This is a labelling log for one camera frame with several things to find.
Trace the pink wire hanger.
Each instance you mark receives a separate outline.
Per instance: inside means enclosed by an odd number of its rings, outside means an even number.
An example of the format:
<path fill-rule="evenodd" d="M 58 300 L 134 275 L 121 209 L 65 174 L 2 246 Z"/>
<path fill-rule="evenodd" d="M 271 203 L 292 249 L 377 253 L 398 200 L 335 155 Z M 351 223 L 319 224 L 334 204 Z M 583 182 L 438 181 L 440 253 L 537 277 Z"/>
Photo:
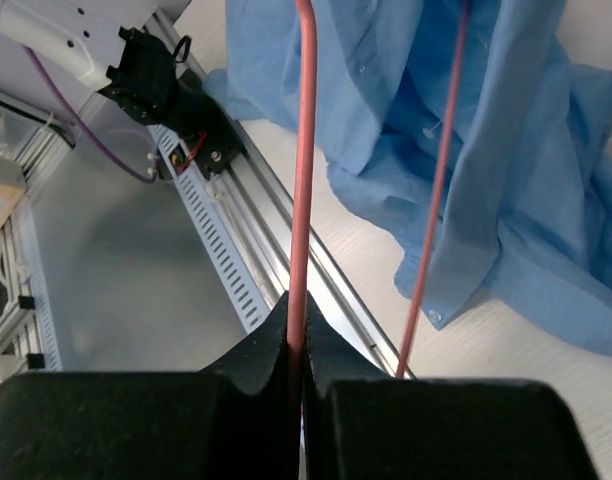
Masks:
<path fill-rule="evenodd" d="M 289 263 L 289 297 L 287 314 L 287 346 L 289 369 L 296 375 L 301 372 L 300 355 L 305 346 L 307 272 L 309 258 L 310 218 L 313 193 L 314 140 L 317 93 L 318 39 L 314 8 L 310 1 L 295 3 L 301 33 L 301 80 L 298 112 L 293 218 L 291 226 L 291 250 Z M 432 185 L 429 218 L 424 236 L 417 279 L 408 309 L 406 328 L 400 349 L 395 376 L 402 378 L 408 368 L 417 323 L 425 292 L 427 273 L 432 257 L 434 238 L 441 204 L 443 185 L 451 150 L 452 130 L 455 120 L 458 87 L 464 57 L 467 26 L 471 3 L 464 1 L 457 31 L 452 61 L 444 129 Z"/>

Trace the light blue shirt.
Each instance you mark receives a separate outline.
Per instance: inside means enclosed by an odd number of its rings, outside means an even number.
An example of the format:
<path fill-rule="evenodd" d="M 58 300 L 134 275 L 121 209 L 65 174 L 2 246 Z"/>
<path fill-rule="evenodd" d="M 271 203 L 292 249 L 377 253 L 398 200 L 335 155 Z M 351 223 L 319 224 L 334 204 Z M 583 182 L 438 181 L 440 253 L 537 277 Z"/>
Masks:
<path fill-rule="evenodd" d="M 573 63 L 561 1 L 316 1 L 315 142 L 344 207 L 402 247 L 411 294 L 440 137 L 451 149 L 423 309 L 486 289 L 612 356 L 612 71 Z"/>

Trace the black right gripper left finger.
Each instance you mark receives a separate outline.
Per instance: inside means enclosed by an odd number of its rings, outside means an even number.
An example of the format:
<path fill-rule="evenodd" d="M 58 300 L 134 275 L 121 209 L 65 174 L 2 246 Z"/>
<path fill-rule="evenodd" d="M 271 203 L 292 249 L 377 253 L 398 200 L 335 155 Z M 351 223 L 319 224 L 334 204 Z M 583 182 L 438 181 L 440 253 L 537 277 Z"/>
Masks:
<path fill-rule="evenodd" d="M 26 373 L 0 385 L 0 479 L 294 479 L 286 315 L 194 372 Z"/>

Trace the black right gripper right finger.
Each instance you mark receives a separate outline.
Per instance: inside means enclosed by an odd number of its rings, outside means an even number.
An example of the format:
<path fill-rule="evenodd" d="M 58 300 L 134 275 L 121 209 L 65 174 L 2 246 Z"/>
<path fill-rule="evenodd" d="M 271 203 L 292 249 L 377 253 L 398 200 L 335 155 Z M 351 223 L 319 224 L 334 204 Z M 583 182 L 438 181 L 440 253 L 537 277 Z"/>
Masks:
<path fill-rule="evenodd" d="M 310 479 L 595 479 L 565 401 L 522 379 L 398 379 L 307 300 Z"/>

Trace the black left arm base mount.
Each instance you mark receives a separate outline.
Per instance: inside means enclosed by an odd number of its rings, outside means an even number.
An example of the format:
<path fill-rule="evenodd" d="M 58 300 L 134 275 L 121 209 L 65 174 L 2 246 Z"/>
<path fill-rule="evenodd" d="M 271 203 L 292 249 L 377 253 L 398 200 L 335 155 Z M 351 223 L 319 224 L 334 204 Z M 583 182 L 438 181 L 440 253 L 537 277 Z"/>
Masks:
<path fill-rule="evenodd" d="M 196 165 L 205 179 L 224 171 L 245 149 L 230 119 L 202 87 L 200 77 L 186 69 L 178 79 L 180 93 L 173 127 L 180 141 L 167 158 L 172 173 Z"/>

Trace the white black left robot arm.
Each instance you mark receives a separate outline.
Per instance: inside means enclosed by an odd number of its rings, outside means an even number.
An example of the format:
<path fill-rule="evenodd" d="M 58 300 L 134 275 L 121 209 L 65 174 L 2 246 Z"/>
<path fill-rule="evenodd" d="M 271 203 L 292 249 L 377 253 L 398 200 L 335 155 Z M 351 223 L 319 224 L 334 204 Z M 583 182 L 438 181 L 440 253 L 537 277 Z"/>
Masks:
<path fill-rule="evenodd" d="M 174 13 L 183 1 L 0 1 L 0 92 L 41 117 L 71 115 L 56 100 L 26 56 L 44 62 L 62 95 L 76 110 L 107 86 L 109 66 L 119 65 L 119 28 L 140 28 L 159 9 Z"/>

